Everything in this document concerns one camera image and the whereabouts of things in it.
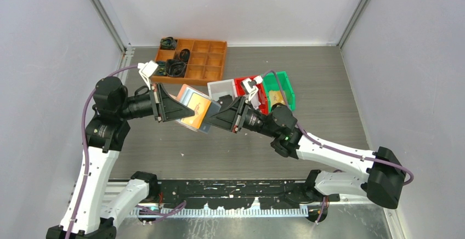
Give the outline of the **pink leather card holder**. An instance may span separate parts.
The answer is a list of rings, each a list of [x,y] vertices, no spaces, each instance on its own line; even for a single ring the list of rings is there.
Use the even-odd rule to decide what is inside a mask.
[[[221,105],[212,100],[208,95],[201,91],[183,84],[177,100],[194,111],[194,115],[175,120],[178,124],[192,131],[207,134],[211,125],[204,121],[205,118],[217,113]]]

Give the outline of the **orange credit card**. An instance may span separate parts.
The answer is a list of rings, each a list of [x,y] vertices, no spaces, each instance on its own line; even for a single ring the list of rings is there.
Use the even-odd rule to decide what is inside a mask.
[[[187,107],[194,111],[194,115],[180,119],[180,123],[193,129],[200,129],[210,105],[211,101],[209,98],[199,93],[192,93],[188,98]]]

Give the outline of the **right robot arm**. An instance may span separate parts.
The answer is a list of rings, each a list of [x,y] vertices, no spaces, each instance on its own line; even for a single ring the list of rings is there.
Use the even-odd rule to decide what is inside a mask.
[[[372,203],[396,209],[408,171],[393,151],[360,150],[318,138],[300,128],[288,106],[278,103],[267,115],[241,96],[204,122],[237,133],[245,128],[272,138],[270,146],[282,157],[333,167],[335,172],[311,170],[303,187],[304,200],[322,201],[335,194],[365,196]]]

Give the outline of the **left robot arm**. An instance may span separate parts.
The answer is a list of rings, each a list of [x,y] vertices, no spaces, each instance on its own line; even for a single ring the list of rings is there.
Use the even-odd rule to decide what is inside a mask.
[[[50,227],[47,238],[115,238],[129,213],[143,200],[160,195],[155,174],[137,171],[109,204],[103,199],[110,173],[129,133],[129,120],[153,117],[158,122],[190,117],[193,110],[156,85],[129,96],[117,77],[101,79],[92,94],[94,116],[83,121],[83,160],[75,192],[61,222]]]

